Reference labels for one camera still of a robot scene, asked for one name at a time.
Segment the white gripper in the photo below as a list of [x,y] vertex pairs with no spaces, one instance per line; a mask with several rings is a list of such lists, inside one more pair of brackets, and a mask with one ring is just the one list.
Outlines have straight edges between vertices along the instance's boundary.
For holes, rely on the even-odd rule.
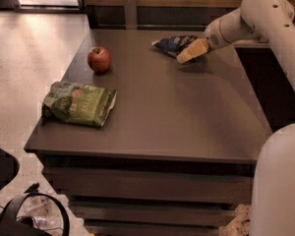
[[216,50],[228,46],[229,43],[225,40],[221,33],[220,21],[211,22],[204,31],[204,38],[197,38],[189,44],[178,56],[177,61],[180,64],[189,62],[203,54],[208,50]]

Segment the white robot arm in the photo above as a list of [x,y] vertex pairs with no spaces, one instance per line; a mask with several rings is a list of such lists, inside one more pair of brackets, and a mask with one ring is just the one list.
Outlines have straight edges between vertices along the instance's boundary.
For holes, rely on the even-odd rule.
[[241,50],[265,106],[278,107],[277,130],[256,166],[250,236],[295,236],[295,9],[287,0],[242,0],[238,9],[210,23],[200,39],[178,55],[186,63],[238,40],[263,37],[267,47]]

